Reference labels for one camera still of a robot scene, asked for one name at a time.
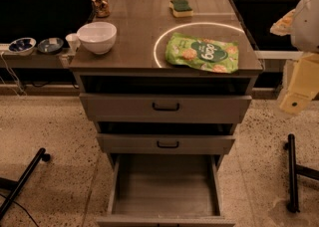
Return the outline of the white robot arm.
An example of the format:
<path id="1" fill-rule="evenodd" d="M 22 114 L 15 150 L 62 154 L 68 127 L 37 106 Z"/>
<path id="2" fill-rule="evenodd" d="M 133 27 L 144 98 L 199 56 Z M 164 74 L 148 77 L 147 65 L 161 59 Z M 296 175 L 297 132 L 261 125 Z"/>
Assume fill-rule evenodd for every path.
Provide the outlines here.
<path id="1" fill-rule="evenodd" d="M 319 93 L 319 0 L 300 0 L 272 25 L 270 32 L 289 35 L 291 44 L 302 52 L 296 61 L 287 61 L 279 110 L 298 115 Z"/>

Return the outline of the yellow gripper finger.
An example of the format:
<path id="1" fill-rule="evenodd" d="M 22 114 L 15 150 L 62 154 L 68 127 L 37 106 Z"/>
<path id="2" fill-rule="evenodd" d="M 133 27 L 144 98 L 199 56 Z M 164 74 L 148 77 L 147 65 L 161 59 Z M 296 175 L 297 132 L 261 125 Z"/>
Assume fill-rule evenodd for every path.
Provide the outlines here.
<path id="1" fill-rule="evenodd" d="M 283 88 L 278 107 L 286 114 L 298 115 L 319 94 L 319 54 L 304 53 L 288 60 L 283 71 Z"/>
<path id="2" fill-rule="evenodd" d="M 280 18 L 271 26 L 270 32 L 277 36 L 290 35 L 294 13 L 294 9 L 286 13 L 282 18 Z"/>

